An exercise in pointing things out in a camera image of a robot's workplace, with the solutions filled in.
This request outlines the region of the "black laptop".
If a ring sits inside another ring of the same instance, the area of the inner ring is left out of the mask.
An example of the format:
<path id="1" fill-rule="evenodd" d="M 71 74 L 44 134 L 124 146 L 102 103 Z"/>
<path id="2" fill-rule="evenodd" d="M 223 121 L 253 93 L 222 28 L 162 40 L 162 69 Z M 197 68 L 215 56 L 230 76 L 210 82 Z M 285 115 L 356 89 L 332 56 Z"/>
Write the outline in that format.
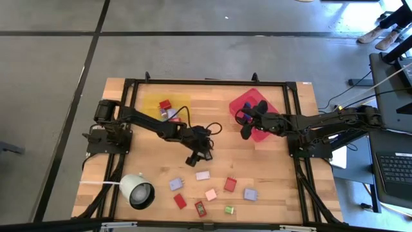
<path id="1" fill-rule="evenodd" d="M 412 135 L 371 131 L 369 140 L 379 201 L 412 209 Z"/>

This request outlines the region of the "black gantry beam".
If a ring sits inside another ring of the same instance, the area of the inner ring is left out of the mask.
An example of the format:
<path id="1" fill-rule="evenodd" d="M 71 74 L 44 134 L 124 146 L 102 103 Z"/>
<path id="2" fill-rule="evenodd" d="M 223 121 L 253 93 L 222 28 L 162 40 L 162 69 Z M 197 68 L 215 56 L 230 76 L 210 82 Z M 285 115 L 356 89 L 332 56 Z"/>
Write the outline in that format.
<path id="1" fill-rule="evenodd" d="M 163 221 L 114 221 L 112 218 L 74 218 L 48 222 L 30 222 L 0 226 L 0 232 L 82 232 L 94 229 L 115 229 L 121 227 L 171 227 L 201 229 L 253 229 L 293 232 L 399 232 L 387 229 L 349 226 L 346 224 L 325 224 L 308 222 L 305 224 L 242 224 L 222 222 L 163 222 Z"/>

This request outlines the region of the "grey furniture foot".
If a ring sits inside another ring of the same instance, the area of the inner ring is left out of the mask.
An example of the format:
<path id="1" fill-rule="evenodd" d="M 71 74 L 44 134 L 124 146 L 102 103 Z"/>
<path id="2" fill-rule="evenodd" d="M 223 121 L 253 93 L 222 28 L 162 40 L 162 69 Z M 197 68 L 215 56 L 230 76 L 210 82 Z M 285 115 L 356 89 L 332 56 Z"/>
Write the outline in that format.
<path id="1" fill-rule="evenodd" d="M 21 147 L 18 147 L 18 146 L 15 146 L 13 144 L 9 144 L 7 142 L 0 141 L 0 154 L 4 151 L 9 151 L 9 152 L 12 152 L 12 153 L 22 155 L 24 153 L 25 149 L 21 148 Z"/>

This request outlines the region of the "grey side desk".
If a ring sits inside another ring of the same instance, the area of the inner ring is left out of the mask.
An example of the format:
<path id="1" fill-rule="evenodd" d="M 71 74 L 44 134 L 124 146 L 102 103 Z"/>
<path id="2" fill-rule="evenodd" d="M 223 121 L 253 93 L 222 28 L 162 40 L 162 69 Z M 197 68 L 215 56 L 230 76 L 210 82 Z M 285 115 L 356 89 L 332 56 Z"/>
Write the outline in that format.
<path id="1" fill-rule="evenodd" d="M 370 54 L 377 106 L 390 130 L 412 133 L 412 58 L 385 63 L 383 53 Z"/>

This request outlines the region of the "black table frame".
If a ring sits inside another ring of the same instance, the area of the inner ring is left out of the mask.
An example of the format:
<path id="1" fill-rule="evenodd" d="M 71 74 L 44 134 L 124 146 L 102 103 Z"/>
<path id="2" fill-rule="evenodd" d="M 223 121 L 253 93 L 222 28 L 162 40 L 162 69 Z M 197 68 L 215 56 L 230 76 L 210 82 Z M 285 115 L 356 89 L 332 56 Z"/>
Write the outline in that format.
<path id="1" fill-rule="evenodd" d="M 280 113 L 317 114 L 314 89 L 309 82 L 155 80 L 139 84 L 135 106 L 139 110 L 147 93 L 187 94 L 187 110 L 192 125 L 210 126 L 213 131 L 212 160 L 191 167 L 185 160 L 191 151 L 177 142 L 166 142 L 155 133 L 133 126 L 130 152 L 125 157 L 124 174 L 142 174 L 154 186 L 155 199 L 146 209 L 133 209 L 121 192 L 112 187 L 105 201 L 104 216 L 117 220 L 163 222 L 222 222 L 248 224 L 302 224 L 314 220 L 309 194 L 300 195 L 294 160 L 284 137 L 268 136 L 261 142 L 244 140 L 240 125 L 229 110 L 229 103 L 256 88 Z M 196 180 L 196 172 L 209 171 L 211 178 Z M 184 186 L 171 191 L 169 181 L 184 179 Z M 223 189 L 227 177 L 237 180 L 234 192 Z M 257 191 L 257 200 L 243 198 L 245 188 Z M 215 189 L 217 198 L 208 201 L 205 192 Z M 187 203 L 179 209 L 174 196 Z M 195 203 L 202 201 L 207 215 L 199 217 Z M 232 215 L 225 213 L 232 206 Z"/>

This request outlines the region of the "person's leg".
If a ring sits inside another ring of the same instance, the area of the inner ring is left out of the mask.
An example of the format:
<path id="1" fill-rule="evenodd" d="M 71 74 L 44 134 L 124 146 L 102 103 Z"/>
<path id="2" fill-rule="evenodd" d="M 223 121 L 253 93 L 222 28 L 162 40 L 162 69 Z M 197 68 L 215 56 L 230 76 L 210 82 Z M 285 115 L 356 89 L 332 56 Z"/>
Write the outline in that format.
<path id="1" fill-rule="evenodd" d="M 397 28 L 402 30 L 410 23 L 412 23 L 412 10 L 407 5 L 402 5 L 391 15 L 383 19 L 379 23 L 379 27 L 381 29 L 388 29 L 396 24 Z"/>

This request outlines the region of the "white paper sheet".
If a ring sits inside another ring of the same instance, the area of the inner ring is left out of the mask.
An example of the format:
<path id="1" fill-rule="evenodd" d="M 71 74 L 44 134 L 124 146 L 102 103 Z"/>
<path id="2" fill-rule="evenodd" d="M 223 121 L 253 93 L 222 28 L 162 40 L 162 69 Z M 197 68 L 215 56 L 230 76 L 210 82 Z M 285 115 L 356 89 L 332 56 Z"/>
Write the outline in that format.
<path id="1" fill-rule="evenodd" d="M 332 151 L 332 158 L 330 158 L 330 164 L 338 168 L 346 169 L 347 150 L 347 147 L 343 146 L 337 150 Z"/>

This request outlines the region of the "red translucent bin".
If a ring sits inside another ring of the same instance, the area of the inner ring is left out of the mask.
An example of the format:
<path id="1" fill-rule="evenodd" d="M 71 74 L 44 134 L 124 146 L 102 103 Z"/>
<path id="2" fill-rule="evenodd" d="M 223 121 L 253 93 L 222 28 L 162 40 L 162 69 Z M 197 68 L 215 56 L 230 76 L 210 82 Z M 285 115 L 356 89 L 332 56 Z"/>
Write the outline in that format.
<path id="1" fill-rule="evenodd" d="M 238 98 L 234 99 L 229 103 L 229 110 L 230 113 L 233 117 L 236 116 L 236 112 L 241 109 L 245 103 L 248 103 L 249 106 L 255 106 L 258 105 L 260 101 L 267 101 L 268 104 L 268 112 L 270 113 L 278 113 L 278 110 L 273 107 L 269 101 L 256 89 L 256 88 L 251 88 L 247 92 L 243 93 L 240 95 Z M 261 142 L 265 140 L 270 133 L 260 131 L 257 129 L 252 130 L 251 138 L 255 142 Z"/>

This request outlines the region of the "black desk leg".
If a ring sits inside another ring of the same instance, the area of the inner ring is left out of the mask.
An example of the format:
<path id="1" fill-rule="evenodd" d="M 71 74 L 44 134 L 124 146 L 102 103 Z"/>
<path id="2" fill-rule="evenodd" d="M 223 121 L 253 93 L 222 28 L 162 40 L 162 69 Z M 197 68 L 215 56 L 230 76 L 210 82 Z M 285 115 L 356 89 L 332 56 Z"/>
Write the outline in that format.
<path id="1" fill-rule="evenodd" d="M 403 53 L 406 53 L 409 49 L 412 48 L 412 35 L 407 39 L 401 42 L 397 47 L 395 47 L 390 53 L 387 53 L 382 60 L 385 63 L 392 63 L 396 61 Z"/>

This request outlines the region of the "person's shoe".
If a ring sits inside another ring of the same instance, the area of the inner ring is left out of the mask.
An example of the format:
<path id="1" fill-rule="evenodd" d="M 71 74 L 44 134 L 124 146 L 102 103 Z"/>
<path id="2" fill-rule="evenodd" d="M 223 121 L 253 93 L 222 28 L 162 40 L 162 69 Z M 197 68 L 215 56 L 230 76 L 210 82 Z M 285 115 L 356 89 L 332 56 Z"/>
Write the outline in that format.
<path id="1" fill-rule="evenodd" d="M 381 51 L 387 50 L 399 37 L 398 31 L 392 31 L 383 40 L 375 45 L 375 48 Z"/>
<path id="2" fill-rule="evenodd" d="M 360 36 L 357 38 L 357 42 L 361 44 L 368 44 L 378 38 L 384 32 L 384 28 L 377 26 L 373 30 L 369 31 L 368 33 Z"/>

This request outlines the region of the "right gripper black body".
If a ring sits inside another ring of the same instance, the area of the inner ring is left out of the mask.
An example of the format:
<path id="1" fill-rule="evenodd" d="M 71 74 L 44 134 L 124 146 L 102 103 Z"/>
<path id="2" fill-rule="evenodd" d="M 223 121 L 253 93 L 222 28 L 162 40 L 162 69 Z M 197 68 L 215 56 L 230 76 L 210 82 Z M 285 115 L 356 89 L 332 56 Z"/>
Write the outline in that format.
<path id="1" fill-rule="evenodd" d="M 284 134 L 284 117 L 281 114 L 253 111 L 250 115 L 252 117 L 252 126 L 257 130 L 274 135 Z"/>

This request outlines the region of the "lavender wall charger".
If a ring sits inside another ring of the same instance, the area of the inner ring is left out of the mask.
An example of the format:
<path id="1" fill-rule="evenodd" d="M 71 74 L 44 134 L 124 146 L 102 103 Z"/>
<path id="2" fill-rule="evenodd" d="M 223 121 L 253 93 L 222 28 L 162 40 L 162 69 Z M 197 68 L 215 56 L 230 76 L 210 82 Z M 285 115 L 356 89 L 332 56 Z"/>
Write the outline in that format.
<path id="1" fill-rule="evenodd" d="M 245 188 L 243 198 L 249 201 L 256 201 L 258 199 L 258 192 L 254 189 Z"/>
<path id="2" fill-rule="evenodd" d="M 169 187 L 171 191 L 176 191 L 178 189 L 183 188 L 184 186 L 184 179 L 178 177 L 169 181 Z"/>

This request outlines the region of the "red four-port charger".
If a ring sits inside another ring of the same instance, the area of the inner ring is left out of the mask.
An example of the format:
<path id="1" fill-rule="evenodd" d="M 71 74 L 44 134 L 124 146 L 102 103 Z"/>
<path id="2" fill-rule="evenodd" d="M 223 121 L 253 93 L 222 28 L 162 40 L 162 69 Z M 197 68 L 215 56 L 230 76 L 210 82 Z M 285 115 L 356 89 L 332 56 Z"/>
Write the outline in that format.
<path id="1" fill-rule="evenodd" d="M 223 189 L 228 192 L 234 192 L 237 180 L 234 177 L 227 177 Z"/>

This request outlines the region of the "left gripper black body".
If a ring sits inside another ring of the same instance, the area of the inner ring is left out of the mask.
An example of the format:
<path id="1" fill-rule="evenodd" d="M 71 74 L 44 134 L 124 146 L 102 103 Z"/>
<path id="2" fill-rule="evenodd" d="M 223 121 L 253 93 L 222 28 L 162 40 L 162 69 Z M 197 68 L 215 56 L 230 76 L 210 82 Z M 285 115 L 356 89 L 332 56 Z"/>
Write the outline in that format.
<path id="1" fill-rule="evenodd" d="M 194 126 L 183 130 L 183 145 L 196 153 L 207 153 L 211 147 L 211 130 L 203 126 Z"/>

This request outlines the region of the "white round lamp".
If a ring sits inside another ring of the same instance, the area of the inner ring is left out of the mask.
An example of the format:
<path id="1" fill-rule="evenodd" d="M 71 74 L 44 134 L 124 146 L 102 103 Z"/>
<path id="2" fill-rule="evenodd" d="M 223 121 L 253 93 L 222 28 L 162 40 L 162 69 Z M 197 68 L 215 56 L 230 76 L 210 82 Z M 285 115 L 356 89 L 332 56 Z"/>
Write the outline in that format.
<path id="1" fill-rule="evenodd" d="M 154 186 L 141 175 L 125 175 L 119 188 L 129 205 L 136 210 L 148 208 L 155 199 Z"/>

